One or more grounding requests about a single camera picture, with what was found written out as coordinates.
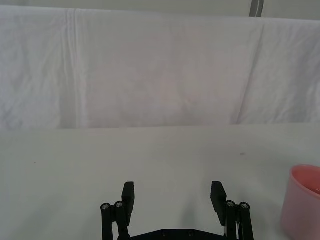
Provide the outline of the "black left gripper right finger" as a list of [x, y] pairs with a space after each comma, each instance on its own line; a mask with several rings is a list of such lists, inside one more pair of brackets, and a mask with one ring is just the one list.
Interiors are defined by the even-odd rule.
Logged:
[[246, 202], [236, 204], [227, 199], [220, 181], [211, 183], [210, 199], [220, 224], [224, 227], [226, 240], [253, 240], [250, 205]]

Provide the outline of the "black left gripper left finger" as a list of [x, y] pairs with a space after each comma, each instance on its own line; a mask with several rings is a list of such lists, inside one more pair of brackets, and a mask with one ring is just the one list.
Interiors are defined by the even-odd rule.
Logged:
[[130, 239], [128, 226], [130, 225], [131, 215], [134, 208], [134, 202], [134, 182], [129, 181], [124, 184], [120, 201], [117, 201], [114, 205], [110, 205], [109, 203], [103, 203], [100, 206], [103, 240], [114, 239], [113, 223], [117, 224], [119, 240]]

